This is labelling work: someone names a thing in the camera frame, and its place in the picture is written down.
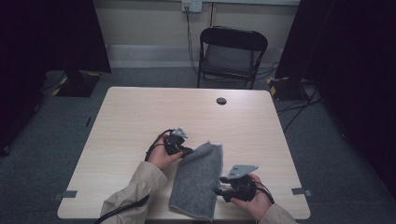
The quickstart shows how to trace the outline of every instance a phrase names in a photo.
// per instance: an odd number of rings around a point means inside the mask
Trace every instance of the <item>chair leg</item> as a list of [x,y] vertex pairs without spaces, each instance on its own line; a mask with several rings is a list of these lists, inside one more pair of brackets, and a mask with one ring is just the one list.
[[197,89],[199,89],[200,84],[201,84],[201,66],[198,67]]
[[252,80],[251,80],[251,82],[250,82],[250,89],[252,90],[253,89],[253,86],[254,86],[254,81],[256,80],[256,78],[253,78]]

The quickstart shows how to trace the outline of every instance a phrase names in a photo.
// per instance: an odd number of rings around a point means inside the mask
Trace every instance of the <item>gray felt cloth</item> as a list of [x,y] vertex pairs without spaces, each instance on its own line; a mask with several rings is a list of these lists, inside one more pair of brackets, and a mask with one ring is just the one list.
[[169,207],[212,221],[222,165],[222,145],[208,142],[196,148],[178,164]]

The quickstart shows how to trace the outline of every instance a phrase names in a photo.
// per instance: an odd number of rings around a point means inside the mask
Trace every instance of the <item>black chair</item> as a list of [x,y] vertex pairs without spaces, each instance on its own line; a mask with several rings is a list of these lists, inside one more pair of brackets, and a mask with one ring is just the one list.
[[245,85],[250,81],[253,89],[262,55],[268,47],[265,36],[255,31],[213,26],[201,32],[200,42],[197,88],[202,73],[203,78],[205,75],[235,78],[245,80]]

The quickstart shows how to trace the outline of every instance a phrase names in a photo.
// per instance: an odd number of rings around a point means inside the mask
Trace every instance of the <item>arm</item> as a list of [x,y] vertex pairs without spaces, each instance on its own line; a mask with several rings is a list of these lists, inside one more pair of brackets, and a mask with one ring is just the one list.
[[[255,182],[261,183],[258,176],[250,174]],[[248,211],[259,224],[292,224],[296,223],[291,214],[284,208],[274,203],[271,204],[268,196],[257,190],[256,196],[250,202],[244,202],[235,198],[231,198],[231,202],[238,207]]]
[[276,223],[291,224],[291,223],[296,223],[296,221],[288,211],[286,211],[279,204],[274,203],[267,210],[265,215],[260,220],[259,224],[276,224]]
[[[151,152],[148,161],[140,162],[129,185],[104,201],[101,216],[113,211],[126,204],[137,202],[147,195],[152,195],[157,190],[163,188],[167,182],[163,170],[166,169],[173,161],[179,159],[183,153],[177,153],[169,156],[163,146],[164,135]],[[148,212],[149,204],[142,207],[129,209],[113,217],[106,219],[102,223],[106,224],[134,224],[144,223]]]

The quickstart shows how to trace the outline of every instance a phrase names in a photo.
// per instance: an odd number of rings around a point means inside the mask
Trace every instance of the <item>chair back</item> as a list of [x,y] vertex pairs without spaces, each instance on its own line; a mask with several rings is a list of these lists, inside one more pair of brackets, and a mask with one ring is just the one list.
[[266,50],[268,41],[262,34],[226,26],[212,26],[204,29],[200,36],[201,46],[218,45],[233,49],[248,49],[254,51]]

